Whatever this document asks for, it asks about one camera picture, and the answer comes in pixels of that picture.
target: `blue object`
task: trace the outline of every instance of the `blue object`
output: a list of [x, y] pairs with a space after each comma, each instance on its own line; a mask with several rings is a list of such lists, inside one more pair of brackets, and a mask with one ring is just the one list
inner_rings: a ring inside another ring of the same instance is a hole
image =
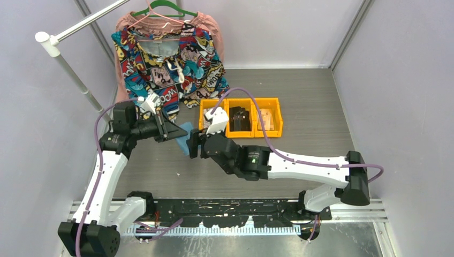
[[183, 137], [175, 138], [175, 140], [176, 140], [178, 146], [183, 151], [184, 155], [188, 156], [189, 155], [189, 147], [186, 144], [186, 140], [189, 139], [189, 137], [191, 135], [191, 130], [193, 130], [194, 127], [192, 126], [192, 123], [190, 123], [190, 122], [183, 123], [179, 127], [184, 129], [187, 132], [187, 135], [185, 135]]

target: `hanger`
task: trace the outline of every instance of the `hanger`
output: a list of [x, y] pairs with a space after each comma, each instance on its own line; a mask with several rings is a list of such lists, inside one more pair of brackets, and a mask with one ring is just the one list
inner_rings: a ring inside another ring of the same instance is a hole
[[[172, 18], [169, 18], [169, 17], [166, 17], [164, 15], [161, 15], [159, 13], [156, 13], [155, 11], [153, 11], [153, 7], [151, 4], [148, 3], [148, 0], [145, 0], [145, 2], [147, 2], [147, 5], [148, 5], [148, 8], [147, 8], [147, 12], [152, 12], [154, 13], [155, 15], [159, 16], [159, 17], [162, 17], [162, 18], [165, 18], [165, 19], [168, 19], [168, 20], [172, 20], [176, 23], [180, 23], [180, 24], [184, 24], [186, 21], [181, 21], [181, 20], [176, 20], [176, 19], [172, 19]], [[130, 27], [133, 27], [134, 25], [136, 25], [137, 23], [141, 22], [142, 20], [146, 19], [147, 17], [149, 17], [150, 15], [145, 15], [142, 19], [134, 22], [133, 24], [129, 25], [128, 28]]]
[[[151, 9], [159, 7], [159, 6], [167, 6], [167, 7], [170, 7], [172, 9], [182, 13], [182, 14], [169, 14], [169, 15], [166, 15], [166, 17], [184, 17], [186, 14], [194, 16], [194, 17], [197, 16], [197, 13], [183, 10], [178, 5], [172, 3], [171, 1], [168, 1], [168, 0], [155, 0], [151, 4], [149, 4], [149, 6], [150, 6]], [[141, 15], [141, 14], [146, 14], [146, 13], [149, 12], [149, 10], [150, 10], [149, 8], [146, 8], [146, 9], [144, 9], [142, 11], [138, 11], [136, 13], [133, 13], [132, 17], [136, 17], [136, 16]], [[150, 16], [150, 17], [162, 17], [161, 15], [158, 15], [158, 14], [156, 14], [156, 15], [157, 16], [153, 15], [153, 16]]]

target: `pink shirt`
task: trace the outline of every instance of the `pink shirt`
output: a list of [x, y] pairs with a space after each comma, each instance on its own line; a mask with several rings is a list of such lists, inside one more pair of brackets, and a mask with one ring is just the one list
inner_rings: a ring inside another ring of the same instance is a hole
[[[143, 18], [143, 15], [133, 17], [130, 12], [127, 15], [121, 17], [117, 21], [115, 31], [120, 31], [124, 27], [136, 23], [138, 20]], [[210, 31], [210, 34], [213, 38], [213, 44], [219, 55], [221, 62], [224, 61], [224, 44], [222, 42], [221, 30], [217, 22], [210, 16], [203, 14], [201, 12], [197, 13], [197, 16], [194, 17], [191, 21], [188, 22], [196, 27], [200, 27], [204, 30]], [[172, 20], [165, 20], [161, 18], [146, 18], [141, 22], [134, 25], [134, 28], [137, 29], [140, 33], [144, 34], [153, 34], [153, 35], [162, 35], [170, 33], [170, 31], [176, 32], [181, 30], [181, 24]], [[115, 71], [117, 75], [118, 91], [115, 102], [128, 99], [128, 93], [126, 92], [125, 80], [122, 74], [122, 68], [120, 67], [120, 62], [118, 56], [115, 55]]]

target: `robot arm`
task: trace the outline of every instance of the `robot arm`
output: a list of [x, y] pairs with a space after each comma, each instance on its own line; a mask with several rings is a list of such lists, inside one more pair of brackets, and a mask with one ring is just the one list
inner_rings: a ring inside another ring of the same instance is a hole
[[[141, 109], [152, 114], [146, 120], [137, 120], [135, 104], [132, 102], [120, 103], [114, 107], [112, 131], [100, 139], [104, 169], [82, 225], [80, 250], [83, 256], [115, 256], [120, 234], [139, 217], [151, 218], [156, 211], [151, 193], [132, 192], [124, 204], [109, 215], [118, 179], [137, 141], [153, 137], [157, 142], [164, 142], [187, 135], [185, 130], [170, 122], [156, 108], [159, 105], [157, 101], [158, 98], [152, 94], [141, 105]], [[187, 141], [191, 158], [197, 157], [200, 145], [202, 158], [212, 158], [225, 173], [235, 174], [239, 178], [252, 181], [293, 178], [324, 183], [314, 190], [299, 194], [298, 210], [301, 213], [318, 214], [327, 206], [338, 202], [358, 206], [369, 204], [365, 169], [313, 167], [284, 160], [268, 147], [240, 146], [222, 133], [229, 122], [222, 108], [216, 109], [213, 114], [207, 113], [206, 117], [211, 120], [211, 125], [206, 130], [191, 131], [191, 137]], [[364, 163], [358, 152], [331, 158], [279, 152], [294, 160], [336, 164], [339, 167], [348, 163]], [[75, 256], [76, 231], [96, 183], [99, 165], [98, 156], [95, 172], [81, 206], [70, 222], [62, 222], [58, 228], [58, 235], [72, 256]]]
[[82, 256], [115, 256], [120, 234], [139, 217], [154, 215], [156, 206], [153, 195], [148, 192], [132, 192], [114, 213], [109, 215], [109, 209], [118, 179], [138, 140], [153, 137], [157, 142], [164, 142], [187, 135], [185, 130], [170, 122], [156, 108], [160, 105], [158, 99], [155, 94], [151, 94], [142, 103], [141, 109], [152, 114], [146, 120], [137, 120], [135, 104], [132, 102], [119, 103], [114, 107], [112, 131], [108, 131], [100, 139], [103, 171], [96, 193], [90, 199], [98, 179], [99, 155], [79, 209], [72, 221], [62, 222], [58, 228], [58, 235], [72, 256], [75, 256], [76, 231], [89, 201], [92, 203], [82, 225], [80, 238]]
[[187, 141], [190, 157], [198, 155], [213, 159], [227, 174], [235, 174], [245, 180], [293, 178], [323, 183], [324, 185], [300, 193], [301, 210], [319, 213], [324, 208], [343, 202], [349, 205], [369, 205], [369, 187], [367, 171], [364, 168], [340, 168], [345, 164], [364, 163], [361, 154], [350, 151], [347, 156], [314, 157], [279, 152], [294, 160], [334, 164], [338, 169], [315, 167], [293, 163], [273, 153], [269, 147], [240, 146], [226, 138], [222, 131], [228, 117], [221, 108], [213, 114], [207, 113], [206, 118], [212, 119], [211, 126], [206, 130], [193, 130]]

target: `storage bin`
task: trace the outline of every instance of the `storage bin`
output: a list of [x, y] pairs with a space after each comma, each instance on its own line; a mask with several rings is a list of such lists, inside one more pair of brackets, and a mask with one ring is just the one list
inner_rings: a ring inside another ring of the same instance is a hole
[[[267, 136], [269, 138], [280, 138], [282, 136], [283, 121], [281, 115], [281, 105], [279, 98], [256, 98], [257, 104], [260, 109], [270, 109], [273, 116], [274, 130], [268, 130]], [[252, 128], [255, 138], [263, 138], [263, 131], [259, 130], [258, 124], [260, 123], [258, 112], [255, 114], [257, 117], [257, 124]]]
[[[282, 136], [283, 121], [281, 115], [281, 105], [278, 98], [256, 98], [259, 108], [269, 109], [273, 116], [274, 130], [267, 131], [270, 138], [279, 138]], [[199, 129], [203, 129], [204, 113], [203, 110], [213, 108], [218, 99], [203, 99], [200, 102]], [[254, 103], [249, 98], [224, 99], [219, 105], [230, 117], [230, 108], [242, 107], [249, 111], [249, 121], [251, 122], [251, 131], [230, 131], [230, 124], [225, 128], [225, 136], [228, 138], [263, 138], [262, 130], [259, 130], [259, 114]]]
[[230, 124], [225, 129], [225, 136], [228, 138], [253, 138], [254, 137], [254, 124], [257, 122], [257, 112], [254, 107], [254, 103], [249, 98], [230, 98], [227, 99], [228, 110], [227, 115], [230, 117], [230, 108], [242, 107], [249, 112], [249, 122], [251, 122], [251, 131], [230, 131]]

